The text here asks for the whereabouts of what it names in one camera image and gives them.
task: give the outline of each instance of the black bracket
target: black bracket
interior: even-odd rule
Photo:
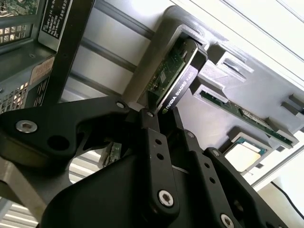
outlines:
[[[180,212],[167,139],[159,133],[157,116],[142,109],[140,120],[138,153],[144,157],[139,164],[140,210],[149,224],[166,227]]]

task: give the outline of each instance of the black metal arm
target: black metal arm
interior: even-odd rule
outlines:
[[[121,159],[71,185],[71,160],[110,142]],[[177,108],[157,116],[104,97],[7,112],[0,147],[0,195],[42,228],[287,228],[217,149],[200,148]]]

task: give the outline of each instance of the screw hole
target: screw hole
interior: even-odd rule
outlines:
[[[155,139],[155,142],[156,142],[157,144],[159,144],[159,145],[162,144],[162,142],[161,142],[160,140],[158,140],[158,139]]]
[[[158,157],[159,160],[164,160],[164,157],[162,154],[158,153],[156,156]]]
[[[209,180],[211,181],[211,183],[215,184],[215,180],[212,177],[210,177]]]
[[[120,108],[124,108],[124,104],[121,103],[121,102],[116,102],[116,105],[117,105],[118,107],[120,107]]]
[[[170,197],[167,194],[163,194],[162,198],[166,201],[169,202],[170,201]]]
[[[70,146],[70,142],[63,136],[53,135],[49,137],[47,143],[55,151],[64,151]]]

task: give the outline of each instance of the white wall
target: white wall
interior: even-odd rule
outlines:
[[[304,214],[304,153],[284,167],[281,175],[274,180]],[[286,197],[273,184],[266,185],[258,194],[285,222],[289,228],[303,228],[304,220],[296,213]]]

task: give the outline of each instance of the metal panel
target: metal panel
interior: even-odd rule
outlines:
[[[175,5],[170,0],[105,0],[125,14],[156,31],[164,11]]]
[[[304,59],[304,46],[302,32],[304,23],[286,10],[277,0],[256,1],[248,0],[222,0],[232,7],[238,14],[252,24],[261,28],[273,40],[292,52],[300,59]]]
[[[241,50],[304,90],[301,70],[303,62],[229,6],[219,0],[172,1],[230,40]]]
[[[8,212],[12,205],[12,202],[5,198],[0,198],[0,221],[3,219],[5,214]]]
[[[134,65],[138,65],[150,43],[97,9],[92,10],[84,37]]]
[[[72,70],[119,94],[124,92],[132,77],[132,72],[84,47],[79,48]]]

